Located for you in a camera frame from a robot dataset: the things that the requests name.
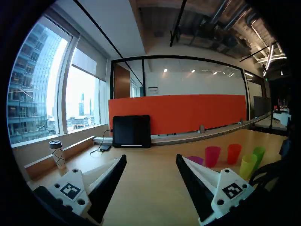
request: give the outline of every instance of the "orange panel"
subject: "orange panel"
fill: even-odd
[[[246,120],[243,95],[170,95],[109,100],[111,129],[114,116],[149,115],[151,134],[184,133]]]

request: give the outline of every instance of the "pink cup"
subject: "pink cup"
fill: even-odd
[[[215,147],[215,146],[210,146],[206,147],[205,149],[205,165],[207,167],[214,167],[217,163],[217,160],[219,158],[219,153],[220,153],[221,148],[220,147]]]
[[[204,161],[204,160],[203,160],[201,157],[199,157],[199,156],[189,156],[189,157],[187,157],[187,158],[190,159],[191,161],[194,161],[194,162],[200,164],[200,165],[202,165],[202,164],[203,164],[203,161]]]

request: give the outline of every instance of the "yellow cup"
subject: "yellow cup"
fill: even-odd
[[[257,156],[254,154],[246,154],[242,157],[242,163],[239,169],[239,175],[242,179],[247,180],[253,171],[257,162]]]

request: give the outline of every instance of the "tablet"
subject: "tablet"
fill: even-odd
[[[149,115],[113,117],[113,146],[122,148],[149,148],[151,124]]]

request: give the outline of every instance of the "red cup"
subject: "red cup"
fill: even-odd
[[[219,158],[220,147],[210,146],[205,149],[205,165],[207,167],[214,167]]]
[[[230,144],[228,146],[228,164],[233,165],[237,162],[241,149],[240,144]]]

